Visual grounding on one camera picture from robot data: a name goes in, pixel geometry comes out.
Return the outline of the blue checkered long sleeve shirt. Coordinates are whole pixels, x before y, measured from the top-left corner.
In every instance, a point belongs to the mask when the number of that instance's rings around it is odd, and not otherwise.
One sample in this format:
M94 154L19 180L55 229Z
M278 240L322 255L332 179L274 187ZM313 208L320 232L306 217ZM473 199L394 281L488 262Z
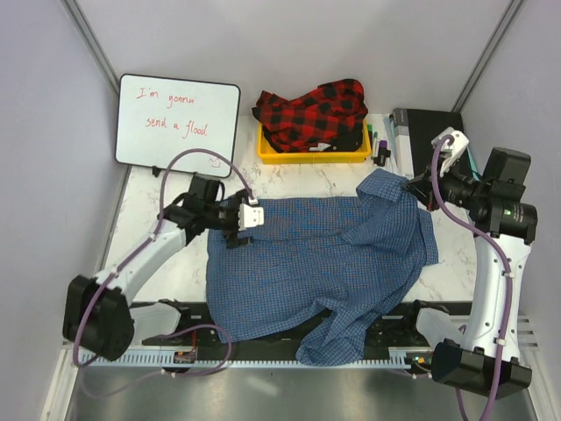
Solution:
M292 329L330 315L296 351L305 365L363 359L367 329L397 306L427 266L438 262L431 215L377 169L354 196L265 199L252 243L229 248L208 235L206 302L223 342Z

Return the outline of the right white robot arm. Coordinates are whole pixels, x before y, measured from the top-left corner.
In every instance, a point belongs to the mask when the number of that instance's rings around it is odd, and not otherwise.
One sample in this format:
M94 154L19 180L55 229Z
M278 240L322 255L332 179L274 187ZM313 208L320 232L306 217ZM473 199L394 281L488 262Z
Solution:
M523 271L538 221L536 207L522 202L531 158L496 147L479 179L460 174L455 162L450 148L434 153L404 190L430 211L447 203L467 210L470 220L460 225L472 232L477 257L470 317L460 331L445 307L415 301L401 334L415 346L427 340L435 382L494 400L526 389L532 379L520 362L517 331Z

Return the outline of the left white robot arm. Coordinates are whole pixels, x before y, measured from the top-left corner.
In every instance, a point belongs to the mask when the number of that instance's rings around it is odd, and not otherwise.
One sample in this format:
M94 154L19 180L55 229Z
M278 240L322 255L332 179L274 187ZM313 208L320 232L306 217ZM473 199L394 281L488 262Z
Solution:
M133 301L164 263L207 230L218 231L229 248L250 244L250 238L238 235L263 225L263 208L244 189L218 200L222 191L222 182L194 176L188 191L159 213L152 230L124 258L91 278L76 276L67 289L63 337L109 361L146 339L189 341L193 325L183 318L185 306L168 299L141 306Z

